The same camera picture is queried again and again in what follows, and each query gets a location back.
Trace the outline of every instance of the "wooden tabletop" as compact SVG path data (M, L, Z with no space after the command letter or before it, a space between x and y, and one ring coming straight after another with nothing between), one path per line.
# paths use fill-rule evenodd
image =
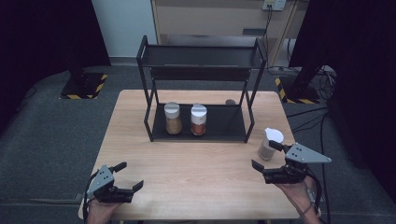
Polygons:
M239 102L240 91L158 91L161 102L224 104ZM244 117L248 116L246 105ZM123 204L114 219L275 219L297 218L295 208L274 185L251 167L285 164L283 152L270 161L258 149L267 127L280 130L284 144L294 138L277 93L258 91L253 103L255 126L247 143L150 142L143 119L147 109L142 90L120 93L92 172L103 164L128 166L115 173L115 186L131 189L144 180L131 203ZM154 117L152 109L150 118ZM81 207L78 215L82 217Z

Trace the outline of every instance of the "black curtain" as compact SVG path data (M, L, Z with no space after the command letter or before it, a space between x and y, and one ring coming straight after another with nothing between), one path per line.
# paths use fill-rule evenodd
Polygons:
M290 59L290 66L305 66L315 56L317 66L335 70L331 101L340 113L334 118L342 117L340 134L350 133L344 139L353 139L394 202L395 9L394 1L311 0Z
M38 80L110 65L90 0L0 1L0 51L0 132Z

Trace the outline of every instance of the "white lid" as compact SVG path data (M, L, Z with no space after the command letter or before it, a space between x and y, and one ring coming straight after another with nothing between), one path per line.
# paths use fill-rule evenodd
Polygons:
M282 143L283 142L283 133L280 132L277 129L270 129L270 128L266 128L264 130L264 134L267 135L267 139L268 141L276 141L278 143Z
M203 124L206 122L206 107L204 105L193 104L191 108L191 122Z
M180 106L175 102L169 102L164 107L165 116L169 119L175 119L180 115Z

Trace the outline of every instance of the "white wall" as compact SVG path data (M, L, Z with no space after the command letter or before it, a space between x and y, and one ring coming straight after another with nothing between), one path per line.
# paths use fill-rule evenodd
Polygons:
M156 44L150 0L92 0L109 57L136 57L143 35Z

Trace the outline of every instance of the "red spice jar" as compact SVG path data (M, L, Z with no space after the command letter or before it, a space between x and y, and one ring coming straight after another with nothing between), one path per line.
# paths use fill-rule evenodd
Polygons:
M191 108L191 132L195 135L202 135L206 131L206 107L194 104Z

